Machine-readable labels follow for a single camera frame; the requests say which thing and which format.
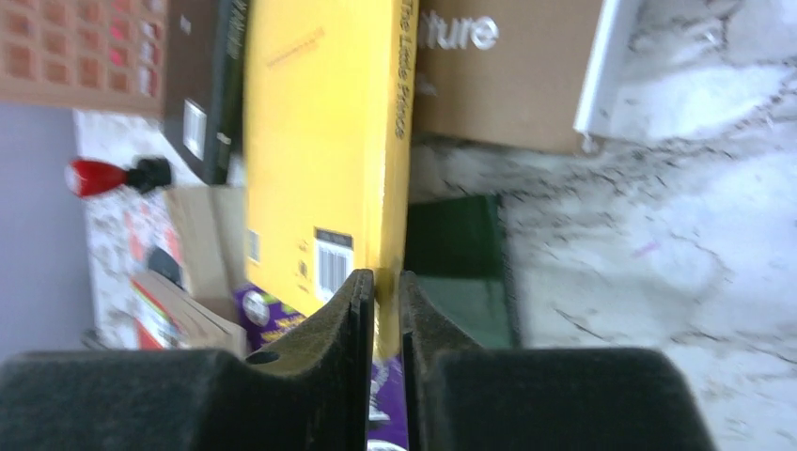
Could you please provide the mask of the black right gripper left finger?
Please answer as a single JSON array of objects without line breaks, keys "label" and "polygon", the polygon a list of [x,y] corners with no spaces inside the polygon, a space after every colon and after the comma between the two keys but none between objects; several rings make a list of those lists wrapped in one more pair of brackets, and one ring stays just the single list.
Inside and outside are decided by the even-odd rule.
[{"label": "black right gripper left finger", "polygon": [[27,353],[1,367],[5,450],[362,450],[373,273],[246,358],[226,350]]}]

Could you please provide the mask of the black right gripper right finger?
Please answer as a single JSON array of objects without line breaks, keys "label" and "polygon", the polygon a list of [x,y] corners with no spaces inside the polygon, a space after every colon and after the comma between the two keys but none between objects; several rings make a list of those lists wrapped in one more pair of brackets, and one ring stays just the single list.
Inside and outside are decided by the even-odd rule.
[{"label": "black right gripper right finger", "polygon": [[712,450],[682,373],[657,350],[488,350],[405,272],[402,360],[413,450]]}]

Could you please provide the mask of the yellow Little Prince book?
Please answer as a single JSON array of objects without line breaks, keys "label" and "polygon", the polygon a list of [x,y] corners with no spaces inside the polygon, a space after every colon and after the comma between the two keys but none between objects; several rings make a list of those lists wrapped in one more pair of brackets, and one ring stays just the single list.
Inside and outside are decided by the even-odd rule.
[{"label": "yellow Little Prince book", "polygon": [[311,315],[373,272],[373,349],[399,353],[415,1],[255,1],[243,102],[245,273]]}]

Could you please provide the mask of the brown Decorate Furniture book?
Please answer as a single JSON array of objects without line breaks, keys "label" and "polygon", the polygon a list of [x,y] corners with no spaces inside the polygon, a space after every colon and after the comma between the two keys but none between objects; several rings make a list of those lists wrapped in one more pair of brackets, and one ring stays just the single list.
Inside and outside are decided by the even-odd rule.
[{"label": "brown Decorate Furniture book", "polygon": [[419,4],[414,130],[557,154],[573,128],[603,3]]}]

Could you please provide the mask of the Little Women book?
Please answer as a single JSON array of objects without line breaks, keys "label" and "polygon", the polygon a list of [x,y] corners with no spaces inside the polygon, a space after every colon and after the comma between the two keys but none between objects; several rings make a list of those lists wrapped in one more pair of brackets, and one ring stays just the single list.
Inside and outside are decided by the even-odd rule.
[{"label": "Little Women book", "polygon": [[246,283],[243,189],[171,188],[164,204],[180,250],[183,288],[216,315],[237,321],[234,290]]}]

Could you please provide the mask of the white Afternoon Tea book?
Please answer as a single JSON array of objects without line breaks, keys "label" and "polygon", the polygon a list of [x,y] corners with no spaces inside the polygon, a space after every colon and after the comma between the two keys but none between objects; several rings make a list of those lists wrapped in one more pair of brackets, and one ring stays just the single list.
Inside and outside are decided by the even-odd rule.
[{"label": "white Afternoon Tea book", "polygon": [[639,0],[602,2],[573,122],[574,130],[584,137],[609,135],[625,52],[639,8]]}]

